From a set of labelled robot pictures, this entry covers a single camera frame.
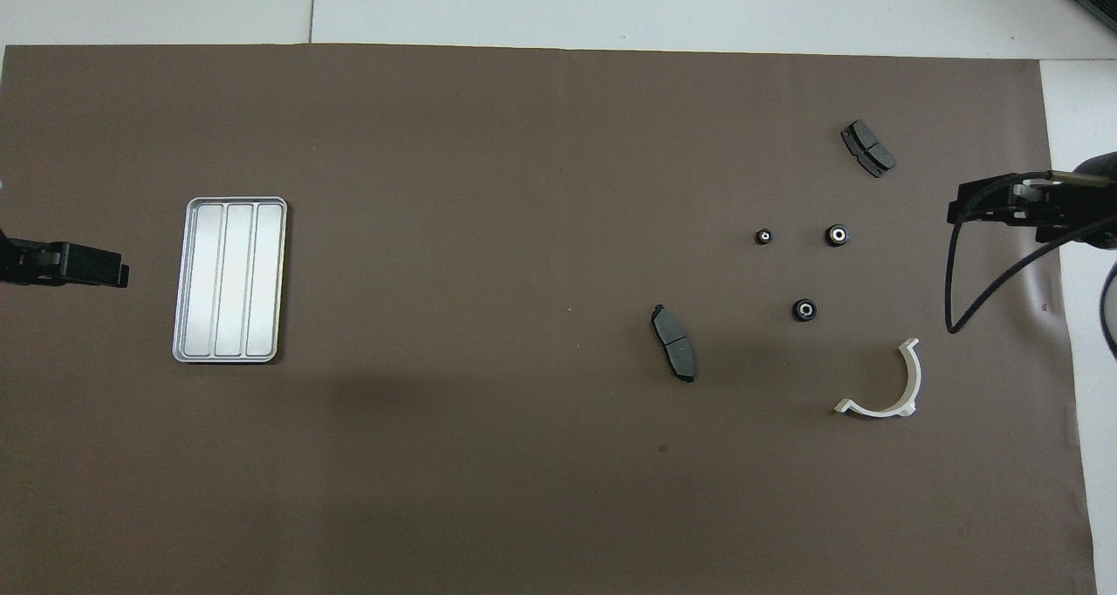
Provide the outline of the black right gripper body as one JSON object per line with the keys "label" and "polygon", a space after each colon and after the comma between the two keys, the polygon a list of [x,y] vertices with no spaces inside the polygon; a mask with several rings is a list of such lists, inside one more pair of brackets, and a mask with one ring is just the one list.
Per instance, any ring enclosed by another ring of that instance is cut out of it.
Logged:
{"label": "black right gripper body", "polygon": [[1050,170],[1040,184],[1029,185],[1034,196],[1023,207],[1022,220],[1035,229],[1038,243],[1075,234],[1076,242],[1098,249],[1116,248],[1116,154],[1086,159],[1070,171]]}

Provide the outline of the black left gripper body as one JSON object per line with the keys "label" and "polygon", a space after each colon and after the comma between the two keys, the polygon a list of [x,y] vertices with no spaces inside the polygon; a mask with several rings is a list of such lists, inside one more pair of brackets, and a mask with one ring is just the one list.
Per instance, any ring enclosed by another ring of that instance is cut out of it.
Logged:
{"label": "black left gripper body", "polygon": [[57,284],[52,268],[58,253],[51,246],[21,244],[1,237],[1,281],[3,284]]}

